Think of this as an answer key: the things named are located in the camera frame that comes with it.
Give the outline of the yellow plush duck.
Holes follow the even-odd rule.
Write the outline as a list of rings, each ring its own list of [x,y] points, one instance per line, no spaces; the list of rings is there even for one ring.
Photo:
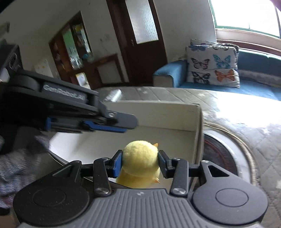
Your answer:
[[[119,185],[146,189],[159,183],[158,144],[133,141],[122,150],[122,169],[116,179]]]

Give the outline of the blue sofa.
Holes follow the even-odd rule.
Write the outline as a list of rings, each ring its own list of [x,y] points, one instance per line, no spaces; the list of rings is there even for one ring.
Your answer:
[[[209,59],[178,60],[166,64],[153,74],[156,87],[193,88],[280,100],[280,56],[241,49],[237,68],[210,71],[194,65],[210,64]]]

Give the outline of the dark wooden door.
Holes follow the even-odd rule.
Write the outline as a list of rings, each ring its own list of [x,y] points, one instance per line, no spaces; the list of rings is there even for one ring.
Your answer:
[[[150,86],[168,63],[153,1],[107,1],[130,84]]]

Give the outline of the butterfly print pillow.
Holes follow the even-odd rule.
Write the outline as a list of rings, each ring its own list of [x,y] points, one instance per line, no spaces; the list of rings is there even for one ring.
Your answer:
[[[186,47],[187,82],[240,88],[239,47],[191,39]]]

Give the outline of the white cardboard box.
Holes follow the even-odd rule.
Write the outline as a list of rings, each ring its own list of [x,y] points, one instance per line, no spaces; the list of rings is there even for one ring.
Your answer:
[[[91,163],[100,157],[112,157],[129,142],[145,140],[157,143],[170,158],[198,164],[203,155],[203,114],[199,104],[156,101],[120,101],[107,103],[110,110],[130,113],[139,125],[125,133],[57,133],[50,140],[55,159],[66,164],[80,160]]]

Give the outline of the grey quilted floor mat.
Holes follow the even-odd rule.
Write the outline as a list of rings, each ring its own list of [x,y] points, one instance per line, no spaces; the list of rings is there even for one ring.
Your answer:
[[[265,227],[280,227],[280,101],[253,95],[199,89],[120,87],[122,100],[199,104],[204,119],[242,139],[259,166],[259,181],[269,198]]]

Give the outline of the window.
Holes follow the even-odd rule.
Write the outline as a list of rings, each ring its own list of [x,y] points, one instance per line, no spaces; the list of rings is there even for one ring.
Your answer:
[[[216,28],[238,29],[280,38],[280,10],[271,1],[209,1]]]

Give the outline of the wooden cabinet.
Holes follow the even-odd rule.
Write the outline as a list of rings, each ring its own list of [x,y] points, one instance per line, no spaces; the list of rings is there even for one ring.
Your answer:
[[[75,14],[49,41],[50,51],[60,79],[66,82],[97,89],[114,85],[103,83],[99,68],[113,62],[120,81],[124,84],[124,74],[118,54],[95,57],[90,47],[81,12]]]

